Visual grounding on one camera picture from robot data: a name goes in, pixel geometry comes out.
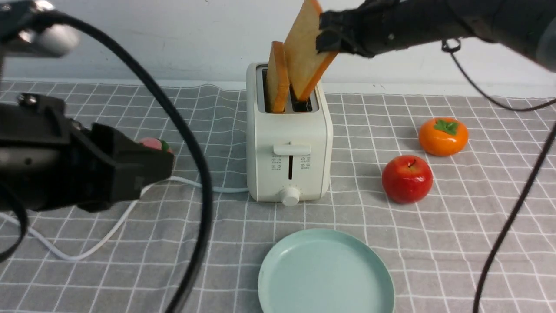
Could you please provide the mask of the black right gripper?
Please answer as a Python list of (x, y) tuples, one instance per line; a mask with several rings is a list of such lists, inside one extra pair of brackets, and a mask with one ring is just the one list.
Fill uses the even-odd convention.
[(319, 34), (315, 39), (318, 54), (325, 52), (348, 53), (368, 59), (379, 55), (365, 47), (365, 16), (380, 16), (395, 8), (399, 0), (365, 0), (363, 4), (342, 11), (327, 10), (318, 14)]

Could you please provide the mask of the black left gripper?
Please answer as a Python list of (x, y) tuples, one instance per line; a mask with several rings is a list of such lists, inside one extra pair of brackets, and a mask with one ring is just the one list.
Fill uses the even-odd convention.
[(149, 148), (114, 127), (90, 128), (66, 117), (63, 100), (24, 93), (30, 104), (2, 104), (1, 209), (18, 200), (28, 210), (78, 206), (88, 212), (140, 198), (168, 179), (174, 155)]

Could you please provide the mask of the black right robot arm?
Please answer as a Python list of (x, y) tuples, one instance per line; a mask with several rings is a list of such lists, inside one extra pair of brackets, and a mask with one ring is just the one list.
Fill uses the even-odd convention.
[(320, 14), (318, 52), (372, 58), (431, 42), (475, 37), (554, 72), (553, 0), (367, 0)]

